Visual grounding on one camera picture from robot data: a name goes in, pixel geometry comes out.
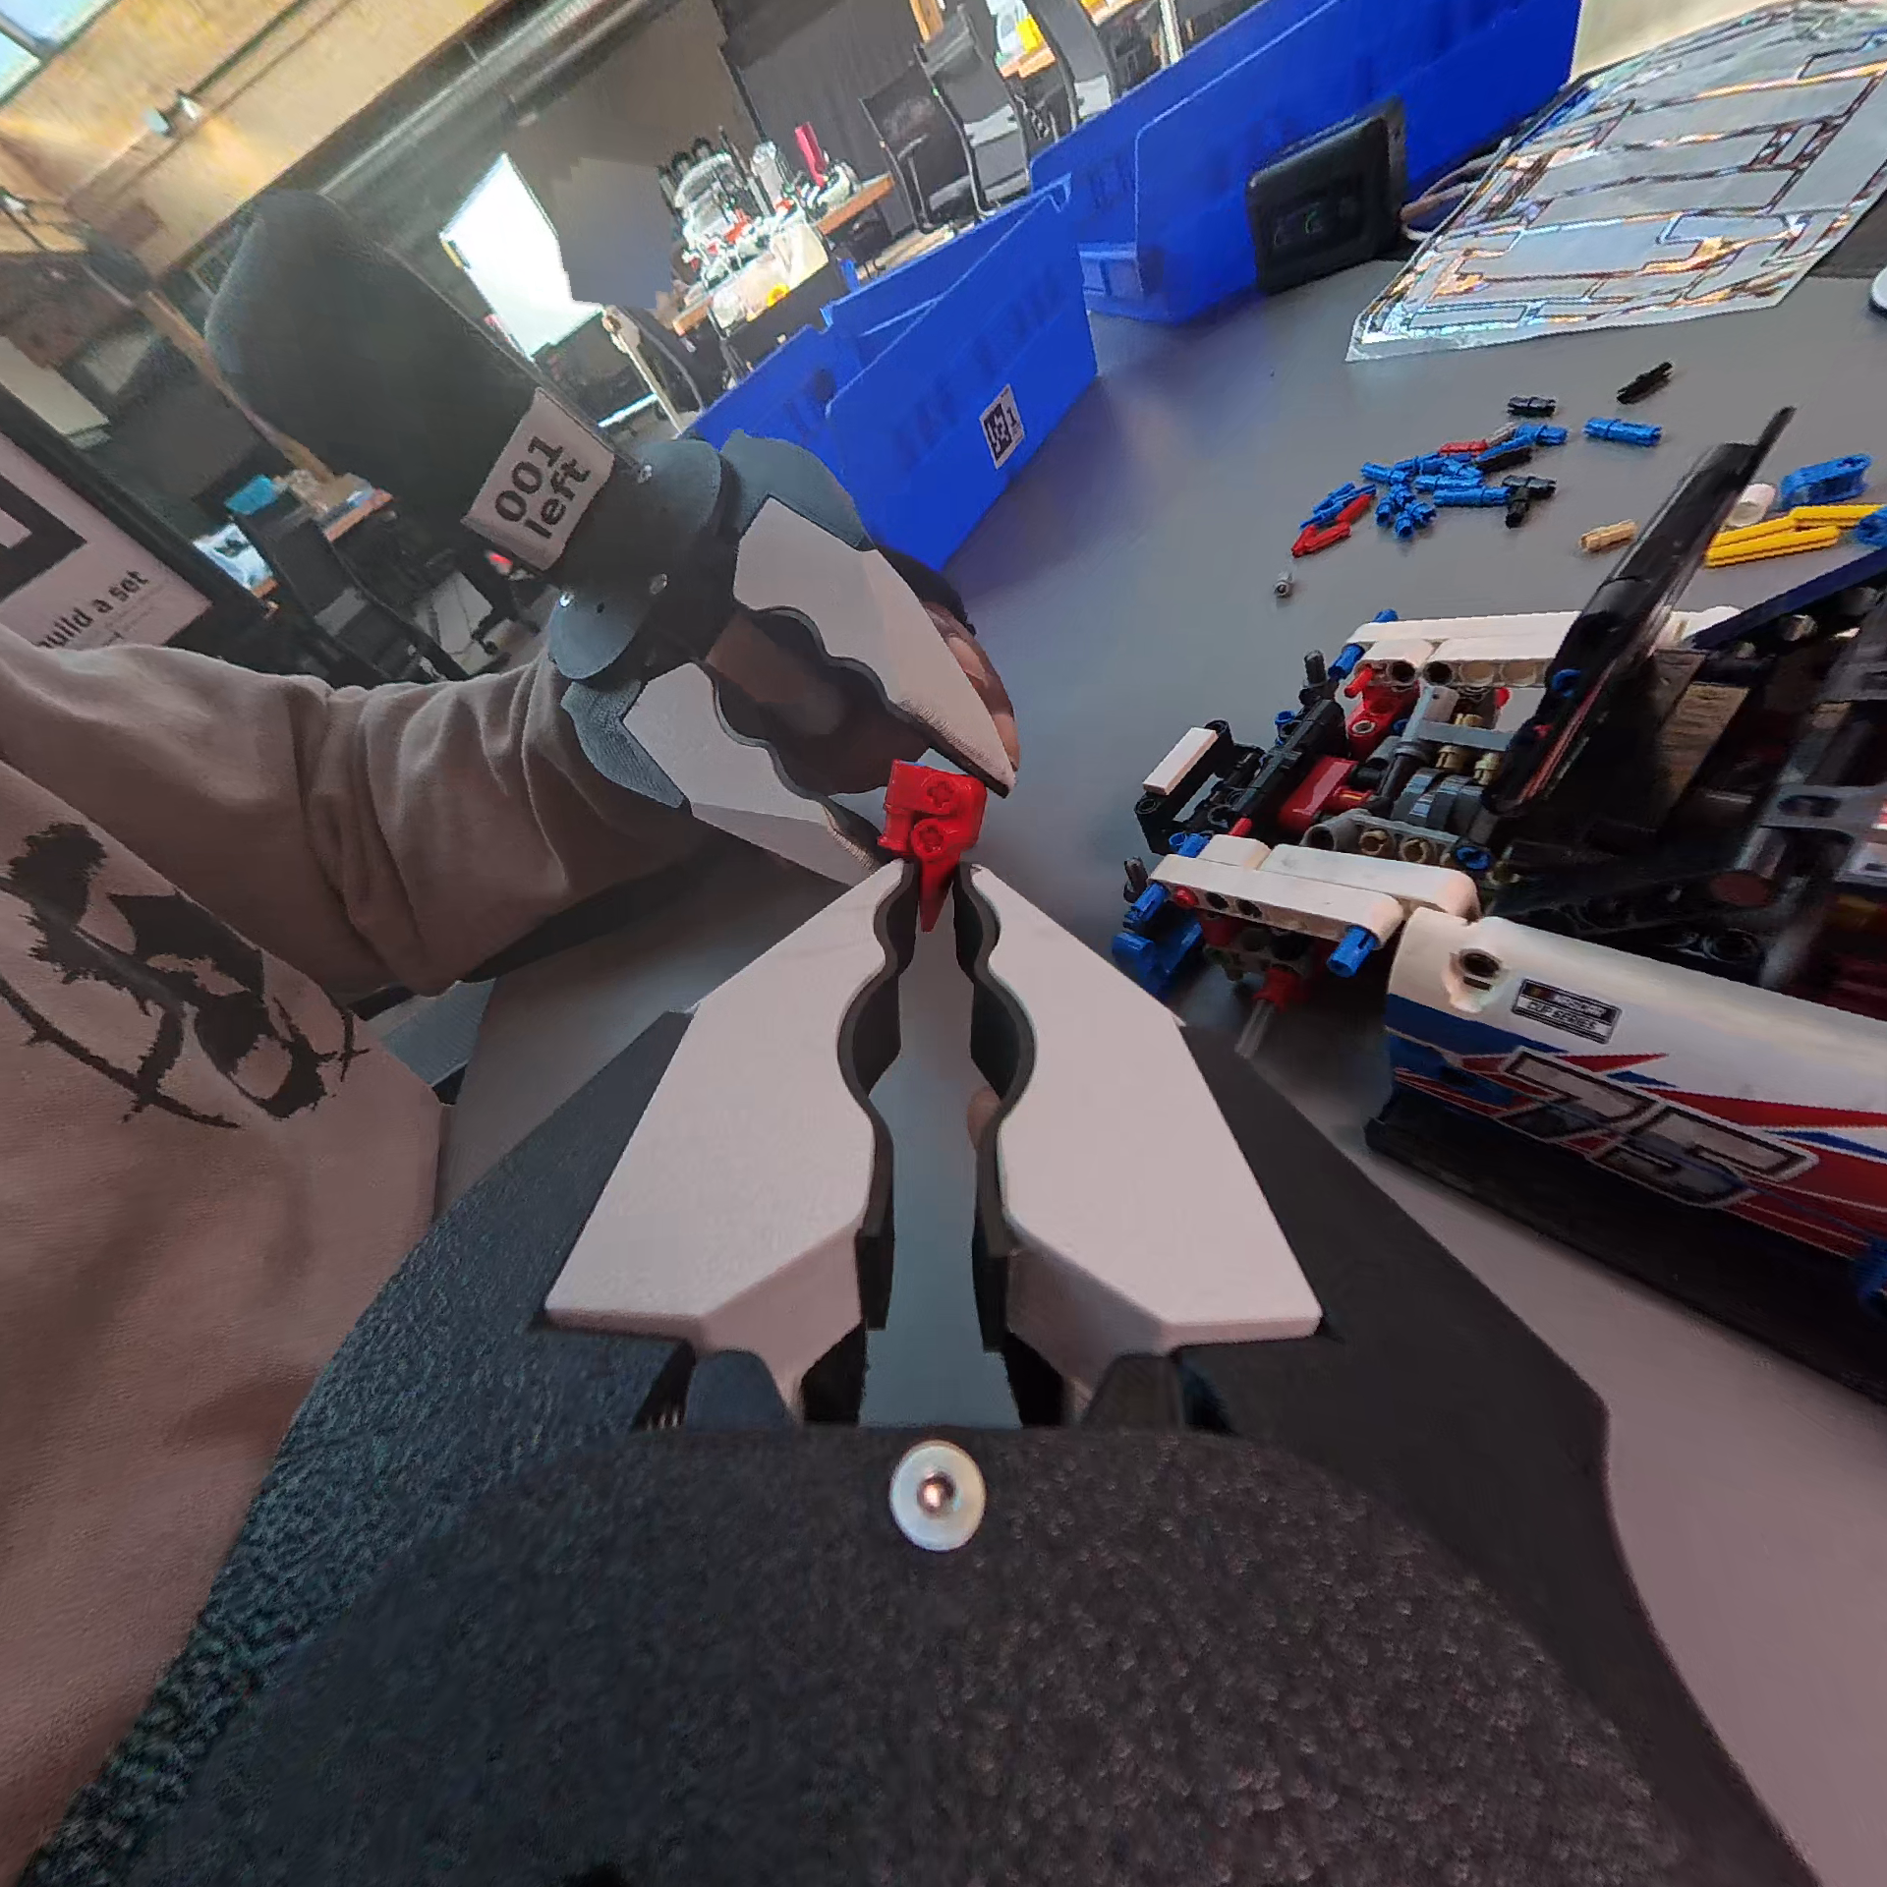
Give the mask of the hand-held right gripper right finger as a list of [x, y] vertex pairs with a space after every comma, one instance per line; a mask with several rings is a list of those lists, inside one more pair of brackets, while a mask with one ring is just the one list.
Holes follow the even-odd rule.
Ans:
[[1324, 1307], [1186, 1028], [987, 864], [954, 887], [972, 987], [975, 1307], [1023, 1425], [1121, 1358], [1313, 1337]]

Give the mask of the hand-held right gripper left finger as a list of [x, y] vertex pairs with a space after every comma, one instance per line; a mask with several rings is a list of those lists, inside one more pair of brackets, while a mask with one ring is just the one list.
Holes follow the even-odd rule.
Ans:
[[791, 1412], [854, 1425], [893, 1288], [906, 866], [703, 998], [546, 1299], [554, 1327], [745, 1352]]

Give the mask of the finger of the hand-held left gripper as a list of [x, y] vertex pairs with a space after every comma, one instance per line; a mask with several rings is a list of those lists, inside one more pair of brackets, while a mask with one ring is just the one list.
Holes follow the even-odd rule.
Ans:
[[959, 617], [954, 599], [929, 566], [852, 548], [767, 501], [740, 545], [714, 693], [817, 794], [885, 787], [897, 761], [926, 757], [1007, 794], [1018, 771], [929, 614], [943, 604]]
[[848, 887], [880, 870], [865, 815], [794, 783], [774, 748], [723, 718], [711, 679], [644, 683], [620, 725], [699, 824]]

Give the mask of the red brick connector piece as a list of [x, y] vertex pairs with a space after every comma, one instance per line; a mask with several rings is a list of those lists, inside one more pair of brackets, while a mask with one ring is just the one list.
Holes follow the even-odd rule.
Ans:
[[959, 864], [977, 844], [987, 787], [972, 774], [897, 761], [890, 771], [880, 848], [917, 864], [918, 928], [935, 930]]

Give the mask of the toy brick race car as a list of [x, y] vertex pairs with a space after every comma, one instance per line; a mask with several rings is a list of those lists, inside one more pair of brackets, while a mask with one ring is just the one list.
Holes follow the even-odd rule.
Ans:
[[1245, 1042], [1379, 980], [1372, 1149], [1880, 1404], [1882, 535], [1706, 568], [1790, 418], [1578, 611], [1383, 611], [1270, 734], [1186, 730], [1112, 955], [1216, 966]]

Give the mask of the person's left forearm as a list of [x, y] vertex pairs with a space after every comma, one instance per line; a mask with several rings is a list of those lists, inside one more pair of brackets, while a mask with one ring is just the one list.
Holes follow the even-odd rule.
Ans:
[[729, 841], [586, 760], [546, 659], [329, 689], [5, 632], [5, 832], [72, 815], [330, 996], [434, 992]]

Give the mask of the black desk power box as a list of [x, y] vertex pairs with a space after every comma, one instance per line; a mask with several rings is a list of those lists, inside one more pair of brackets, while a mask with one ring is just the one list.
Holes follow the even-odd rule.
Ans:
[[1391, 96], [1253, 170], [1242, 207], [1260, 297], [1280, 297], [1401, 246], [1406, 118]]

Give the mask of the person's left hand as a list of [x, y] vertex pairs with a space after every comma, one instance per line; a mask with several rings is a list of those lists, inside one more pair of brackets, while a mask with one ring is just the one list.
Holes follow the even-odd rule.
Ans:
[[936, 634], [957, 659], [962, 671], [971, 679], [984, 710], [991, 715], [1007, 753], [1007, 764], [1012, 771], [1018, 771], [1023, 761], [1021, 728], [1004, 681], [967, 621], [962, 621], [943, 604], [929, 604], [929, 614]]

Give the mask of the whiteboard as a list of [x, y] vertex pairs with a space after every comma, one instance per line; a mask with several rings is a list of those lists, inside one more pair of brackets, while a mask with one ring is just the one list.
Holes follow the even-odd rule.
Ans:
[[507, 154], [446, 222], [441, 246], [484, 297], [487, 320], [530, 359], [603, 314], [576, 297], [560, 236]]

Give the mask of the cluttered workbench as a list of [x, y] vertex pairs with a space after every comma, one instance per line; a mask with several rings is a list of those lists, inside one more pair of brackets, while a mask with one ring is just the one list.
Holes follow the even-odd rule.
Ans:
[[791, 173], [774, 143], [743, 156], [730, 142], [695, 140], [657, 173], [678, 233], [675, 289], [659, 319], [687, 337], [759, 319], [835, 268], [858, 282], [856, 238], [882, 228], [893, 178], [858, 178], [832, 160], [823, 180]]

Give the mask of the black office chair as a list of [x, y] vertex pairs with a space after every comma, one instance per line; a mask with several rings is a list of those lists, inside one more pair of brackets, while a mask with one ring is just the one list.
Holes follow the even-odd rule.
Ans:
[[997, 62], [989, 5], [939, 26], [860, 109], [922, 233], [989, 220], [1031, 192], [1031, 123]]

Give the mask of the person's beige sweatshirt torso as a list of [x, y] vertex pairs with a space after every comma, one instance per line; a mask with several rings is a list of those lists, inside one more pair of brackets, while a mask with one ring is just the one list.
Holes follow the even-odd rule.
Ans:
[[325, 988], [291, 810], [121, 843], [5, 768], [5, 1881], [183, 1650], [432, 1216], [441, 1107]]

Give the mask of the framed marker sign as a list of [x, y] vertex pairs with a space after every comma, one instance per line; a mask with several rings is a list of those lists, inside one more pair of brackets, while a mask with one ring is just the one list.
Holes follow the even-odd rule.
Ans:
[[179, 647], [252, 668], [269, 611], [3, 393], [3, 626], [54, 651]]

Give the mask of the pile of blue pins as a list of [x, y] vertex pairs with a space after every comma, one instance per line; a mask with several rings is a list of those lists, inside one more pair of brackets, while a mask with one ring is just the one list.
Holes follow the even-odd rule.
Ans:
[[1400, 544], [1441, 525], [1444, 511], [1485, 511], [1505, 531], [1524, 531], [1561, 484], [1550, 465], [1573, 440], [1650, 452], [1663, 428], [1623, 415], [1592, 415], [1573, 428], [1549, 400], [1515, 400], [1508, 425], [1485, 437], [1447, 440], [1405, 457], [1364, 460], [1307, 507], [1289, 538], [1289, 560], [1325, 555], [1364, 527]]

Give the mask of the foil sticker sheet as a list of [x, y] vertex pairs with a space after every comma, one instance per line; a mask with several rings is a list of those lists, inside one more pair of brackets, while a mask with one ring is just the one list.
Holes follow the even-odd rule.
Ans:
[[1364, 308], [1349, 359], [1769, 309], [1882, 188], [1886, 6], [1760, 6], [1581, 79]]

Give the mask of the blue white connector piece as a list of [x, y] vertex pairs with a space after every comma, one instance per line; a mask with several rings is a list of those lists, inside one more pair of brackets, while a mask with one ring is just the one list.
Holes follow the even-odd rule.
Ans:
[[1782, 475], [1780, 484], [1747, 484], [1729, 509], [1729, 527], [1752, 527], [1800, 507], [1860, 502], [1871, 482], [1871, 456], [1835, 456]]

